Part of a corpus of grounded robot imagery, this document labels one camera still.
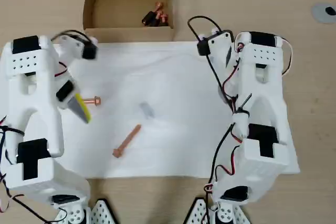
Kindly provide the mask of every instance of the white sheet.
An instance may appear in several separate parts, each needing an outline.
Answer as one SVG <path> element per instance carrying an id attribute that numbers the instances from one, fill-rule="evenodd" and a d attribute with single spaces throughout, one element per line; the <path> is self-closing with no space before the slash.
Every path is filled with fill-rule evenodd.
<path id="1" fill-rule="evenodd" d="M 0 87 L 7 88 L 1 65 Z M 98 95 L 102 105 L 89 106 L 92 121 L 88 125 L 67 110 L 61 112 L 65 153 L 58 161 L 65 168 L 86 178 L 209 177 L 231 113 L 195 42 L 100 44 L 97 61 L 74 62 L 70 71 L 82 97 Z M 6 88 L 0 95 L 0 117 L 7 111 Z M 142 129 L 124 155 L 113 157 L 113 149 L 137 124 Z M 43 122 L 35 114 L 25 140 L 44 135 Z M 236 143 L 227 138 L 219 163 L 229 164 Z M 297 173 L 292 144 L 290 148 L 292 160 L 286 173 Z"/>

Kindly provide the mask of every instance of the mounting hole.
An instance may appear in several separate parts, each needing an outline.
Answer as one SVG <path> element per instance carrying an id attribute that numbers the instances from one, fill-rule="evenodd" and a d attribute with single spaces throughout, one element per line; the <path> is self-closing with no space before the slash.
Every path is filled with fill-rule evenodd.
<path id="1" fill-rule="evenodd" d="M 332 8 L 331 6 L 327 7 L 325 11 L 330 16 L 336 16 L 336 10 Z"/>

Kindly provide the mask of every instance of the yellow object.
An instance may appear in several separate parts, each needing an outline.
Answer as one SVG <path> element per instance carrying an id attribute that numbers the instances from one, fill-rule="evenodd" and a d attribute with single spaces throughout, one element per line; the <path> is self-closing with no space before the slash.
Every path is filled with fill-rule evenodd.
<path id="1" fill-rule="evenodd" d="M 80 107 L 82 108 L 84 114 L 85 114 L 85 117 L 87 119 L 87 122 L 89 123 L 91 121 L 91 114 L 88 110 L 88 107 L 86 106 L 86 104 L 83 102 L 83 99 L 82 97 L 80 96 L 80 94 L 75 94 L 75 98 L 76 100 L 78 101 Z"/>

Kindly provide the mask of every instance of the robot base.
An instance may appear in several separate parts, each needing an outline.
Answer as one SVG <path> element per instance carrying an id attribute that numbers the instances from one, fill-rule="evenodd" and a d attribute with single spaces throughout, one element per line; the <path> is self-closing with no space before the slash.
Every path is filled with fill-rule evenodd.
<path id="1" fill-rule="evenodd" d="M 183 222 L 183 224 L 207 224 L 205 200 L 203 197 L 196 197 Z M 210 224 L 250 224 L 239 206 L 227 203 L 219 203 L 218 207 L 209 209 Z"/>
<path id="2" fill-rule="evenodd" d="M 65 212 L 60 211 L 55 220 L 62 220 L 65 217 Z M 68 224 L 76 221 L 76 213 L 71 214 L 68 212 L 67 217 L 58 222 L 59 224 Z M 80 224 L 119 224 L 113 211 L 106 199 L 98 199 L 95 207 L 91 211 L 90 208 L 86 209 L 84 220 Z"/>

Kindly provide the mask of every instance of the white 3d-printed part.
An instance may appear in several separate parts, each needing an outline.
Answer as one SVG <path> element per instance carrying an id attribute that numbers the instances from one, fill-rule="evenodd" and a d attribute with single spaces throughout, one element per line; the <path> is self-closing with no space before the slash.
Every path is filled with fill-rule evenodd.
<path id="1" fill-rule="evenodd" d="M 76 212 L 73 212 L 73 215 L 69 212 L 67 218 L 60 221 L 59 224 L 68 224 L 71 218 L 75 217 L 75 214 Z M 65 212 L 60 211 L 58 212 L 55 220 L 61 220 L 64 216 Z M 98 200 L 95 207 L 91 213 L 87 215 L 87 217 L 89 218 L 86 219 L 86 224 L 117 224 L 104 200 Z"/>
<path id="2" fill-rule="evenodd" d="M 91 224 L 116 224 L 105 201 L 97 201 L 92 210 Z"/>
<path id="3" fill-rule="evenodd" d="M 193 210 L 190 212 L 189 218 L 185 222 L 185 224 L 198 224 L 201 223 L 204 215 L 206 214 L 205 209 L 205 200 L 198 199 L 194 205 Z M 202 224 L 207 224 L 207 218 L 204 217 Z"/>
<path id="4" fill-rule="evenodd" d="M 213 206 L 212 210 L 209 209 L 211 224 L 216 224 L 215 215 L 218 216 L 221 223 L 232 223 L 233 220 L 233 224 L 250 224 L 250 221 L 247 219 L 239 206 L 233 206 L 225 202 L 220 202 L 219 208 L 217 208 L 218 207 Z M 207 224 L 207 218 L 204 217 L 205 214 L 205 200 L 198 199 L 184 224 Z"/>

